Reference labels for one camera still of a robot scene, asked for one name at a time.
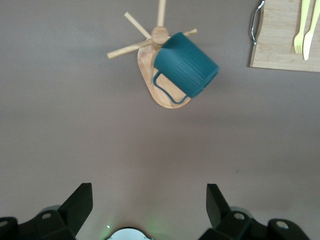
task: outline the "gray table surface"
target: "gray table surface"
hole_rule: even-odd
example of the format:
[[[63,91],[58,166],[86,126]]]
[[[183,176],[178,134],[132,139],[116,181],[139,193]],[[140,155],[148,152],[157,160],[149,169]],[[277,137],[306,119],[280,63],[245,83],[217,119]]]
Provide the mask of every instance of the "gray table surface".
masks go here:
[[[258,3],[167,1],[169,32],[197,28],[190,39],[220,66],[171,110],[151,98],[137,52],[106,56],[144,40],[123,15],[151,32],[157,0],[1,0],[1,217],[23,223],[90,182],[78,240],[125,226],[196,240],[215,183],[262,224],[288,219],[319,239],[320,74],[248,67]]]

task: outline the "wooden fork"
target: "wooden fork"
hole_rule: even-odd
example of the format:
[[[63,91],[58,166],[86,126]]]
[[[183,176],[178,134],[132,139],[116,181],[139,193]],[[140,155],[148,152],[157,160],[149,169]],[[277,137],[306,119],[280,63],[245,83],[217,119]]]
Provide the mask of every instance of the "wooden fork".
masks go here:
[[[296,54],[302,54],[303,42],[305,35],[305,26],[307,21],[307,15],[309,10],[310,0],[302,0],[301,3],[301,18],[300,18],[300,29],[298,34],[294,38],[294,50]]]

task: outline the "mug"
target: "mug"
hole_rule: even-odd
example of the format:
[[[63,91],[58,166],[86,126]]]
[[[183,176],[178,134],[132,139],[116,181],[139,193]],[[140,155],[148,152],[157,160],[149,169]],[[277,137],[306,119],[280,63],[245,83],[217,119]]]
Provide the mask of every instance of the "mug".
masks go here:
[[[154,67],[158,72],[153,77],[153,84],[175,104],[183,103],[187,97],[197,96],[219,71],[219,67],[182,32],[173,35],[161,47]],[[157,85],[157,78],[161,74],[185,93],[181,101],[175,101],[166,90]]]

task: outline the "cutting board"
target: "cutting board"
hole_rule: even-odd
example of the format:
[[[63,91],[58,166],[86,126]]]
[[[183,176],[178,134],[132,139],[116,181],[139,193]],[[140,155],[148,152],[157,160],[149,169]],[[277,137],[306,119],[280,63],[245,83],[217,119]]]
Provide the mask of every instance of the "cutting board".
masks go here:
[[[304,33],[310,28],[315,0],[310,1]],[[296,54],[294,38],[299,32],[301,0],[266,0],[261,10],[257,45],[250,67],[320,72],[320,19],[315,28],[307,61]]]

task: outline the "wooden mug stand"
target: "wooden mug stand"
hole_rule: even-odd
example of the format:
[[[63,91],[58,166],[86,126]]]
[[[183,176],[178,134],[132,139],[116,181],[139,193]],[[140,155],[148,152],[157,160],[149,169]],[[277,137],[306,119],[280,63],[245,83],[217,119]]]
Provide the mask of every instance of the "wooden mug stand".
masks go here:
[[[159,0],[157,26],[152,30],[151,35],[126,12],[124,16],[146,37],[146,40],[109,52],[107,56],[111,59],[138,50],[138,66],[151,96],[160,106],[167,109],[177,109],[190,102],[191,98],[187,97],[183,103],[175,104],[163,91],[153,84],[154,75],[157,73],[154,67],[156,56],[162,45],[170,38],[168,30],[164,27],[165,8],[166,0]],[[183,34],[185,36],[191,36],[196,33],[197,29],[193,29]],[[157,84],[165,89],[176,102],[179,102],[186,95],[163,74],[157,78]]]

